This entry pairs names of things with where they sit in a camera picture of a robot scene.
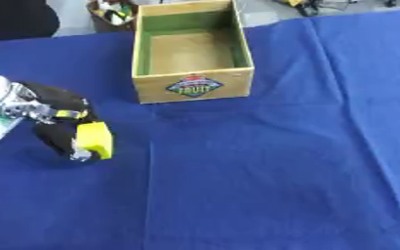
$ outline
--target yellow cube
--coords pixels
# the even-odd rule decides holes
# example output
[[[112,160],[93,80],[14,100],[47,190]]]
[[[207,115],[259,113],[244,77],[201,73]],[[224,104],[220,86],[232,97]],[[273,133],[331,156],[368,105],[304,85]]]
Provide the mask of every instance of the yellow cube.
[[[80,124],[76,141],[77,146],[97,152],[101,159],[112,157],[113,138],[104,122]]]

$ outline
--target floor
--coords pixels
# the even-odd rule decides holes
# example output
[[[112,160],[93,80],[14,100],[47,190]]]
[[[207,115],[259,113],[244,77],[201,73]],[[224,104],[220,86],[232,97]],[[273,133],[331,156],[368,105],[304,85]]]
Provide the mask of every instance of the floor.
[[[85,8],[89,0],[48,0],[48,3],[60,16],[61,27],[57,36],[94,33],[93,24]],[[159,0],[134,0],[139,4],[158,4]],[[164,0],[164,3],[182,2],[186,0]],[[245,26],[257,26],[274,23],[280,20],[297,19],[301,16],[295,9],[274,2],[274,0],[236,0]],[[400,10],[398,7],[385,8],[384,0],[358,0],[350,4],[344,11],[336,10],[346,7],[346,0],[325,0],[323,15],[344,15],[364,12],[381,12]]]

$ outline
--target box label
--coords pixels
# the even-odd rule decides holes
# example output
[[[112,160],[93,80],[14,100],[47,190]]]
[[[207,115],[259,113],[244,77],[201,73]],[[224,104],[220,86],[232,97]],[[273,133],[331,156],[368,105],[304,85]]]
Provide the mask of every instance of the box label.
[[[198,98],[223,86],[222,83],[198,75],[189,75],[168,86],[167,90],[191,98]]]

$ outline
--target open wooden crate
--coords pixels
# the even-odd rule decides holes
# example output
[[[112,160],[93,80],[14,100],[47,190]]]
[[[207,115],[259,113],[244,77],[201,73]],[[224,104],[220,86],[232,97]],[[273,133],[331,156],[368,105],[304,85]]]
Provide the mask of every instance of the open wooden crate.
[[[254,66],[233,1],[140,6],[135,43],[143,104],[250,94]]]

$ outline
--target blue tablecloth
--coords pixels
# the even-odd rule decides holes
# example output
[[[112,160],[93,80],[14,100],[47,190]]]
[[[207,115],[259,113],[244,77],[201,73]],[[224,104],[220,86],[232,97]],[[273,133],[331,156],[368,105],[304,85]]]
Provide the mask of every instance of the blue tablecloth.
[[[247,30],[249,98],[140,105],[131,33],[0,42],[0,74],[88,97],[112,160],[0,143],[0,249],[400,249],[400,12]]]

